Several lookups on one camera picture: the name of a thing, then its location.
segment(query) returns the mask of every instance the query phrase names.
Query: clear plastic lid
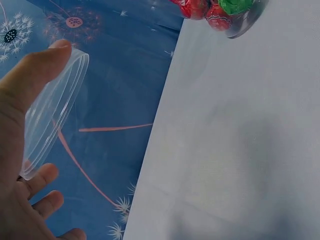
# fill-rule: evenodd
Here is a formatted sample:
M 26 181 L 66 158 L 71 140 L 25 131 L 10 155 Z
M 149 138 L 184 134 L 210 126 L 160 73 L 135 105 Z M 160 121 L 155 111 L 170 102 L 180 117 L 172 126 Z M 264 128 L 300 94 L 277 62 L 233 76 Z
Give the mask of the clear plastic lid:
M 44 163 L 82 85 L 89 55 L 72 48 L 60 75 L 48 83 L 25 116 L 24 154 L 20 176 L 31 179 Z

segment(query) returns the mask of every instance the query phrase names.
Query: fingernail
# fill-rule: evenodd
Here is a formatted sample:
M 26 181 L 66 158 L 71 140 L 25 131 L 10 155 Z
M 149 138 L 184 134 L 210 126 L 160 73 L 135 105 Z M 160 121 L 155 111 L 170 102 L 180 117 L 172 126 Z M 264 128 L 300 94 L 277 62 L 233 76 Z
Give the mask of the fingernail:
M 55 41 L 49 49 L 61 49 L 61 48 L 66 48 L 70 46 L 70 42 L 66 39 L 60 39 L 58 41 Z

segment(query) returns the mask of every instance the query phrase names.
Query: finger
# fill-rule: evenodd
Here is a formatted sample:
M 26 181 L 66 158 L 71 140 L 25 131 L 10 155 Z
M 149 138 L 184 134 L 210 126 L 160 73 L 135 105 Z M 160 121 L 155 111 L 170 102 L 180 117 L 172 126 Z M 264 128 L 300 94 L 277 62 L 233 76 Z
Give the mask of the finger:
M 79 228 L 74 228 L 65 234 L 58 236 L 57 239 L 61 240 L 87 240 L 85 232 Z
M 71 51 L 70 42 L 62 39 L 45 51 L 25 56 L 0 82 L 8 104 L 25 114 L 44 86 L 62 72 Z
M 52 163 L 46 163 L 40 167 L 34 177 L 28 181 L 21 179 L 28 190 L 28 200 L 35 194 L 52 183 L 59 175 L 58 168 Z
M 47 219 L 64 204 L 64 196 L 59 191 L 51 191 L 40 201 L 32 205 L 41 217 Z

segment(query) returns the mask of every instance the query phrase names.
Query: pink dandelion pattern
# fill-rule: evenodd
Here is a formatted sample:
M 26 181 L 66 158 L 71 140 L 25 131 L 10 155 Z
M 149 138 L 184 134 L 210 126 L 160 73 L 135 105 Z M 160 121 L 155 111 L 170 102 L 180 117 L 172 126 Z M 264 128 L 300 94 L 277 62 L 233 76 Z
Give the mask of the pink dandelion pattern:
M 74 47 L 80 43 L 88 44 L 98 36 L 102 20 L 95 12 L 76 6 L 71 9 L 63 9 L 50 1 L 57 7 L 57 12 L 44 11 L 46 15 L 46 27 L 43 34 L 48 37 L 50 43 L 59 38 L 65 38 L 72 42 Z

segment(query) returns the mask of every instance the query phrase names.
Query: hand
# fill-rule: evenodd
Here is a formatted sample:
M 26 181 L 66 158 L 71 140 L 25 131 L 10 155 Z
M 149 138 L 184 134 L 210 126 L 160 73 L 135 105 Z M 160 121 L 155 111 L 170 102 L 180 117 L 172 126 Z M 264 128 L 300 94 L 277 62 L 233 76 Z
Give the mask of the hand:
M 55 42 L 49 49 L 25 56 L 0 81 L 0 239 L 85 240 L 80 229 L 54 237 L 45 219 L 64 198 L 52 191 L 34 205 L 31 199 L 58 176 L 53 164 L 43 165 L 29 181 L 17 180 L 24 152 L 25 114 L 44 86 L 64 69 L 71 44 Z

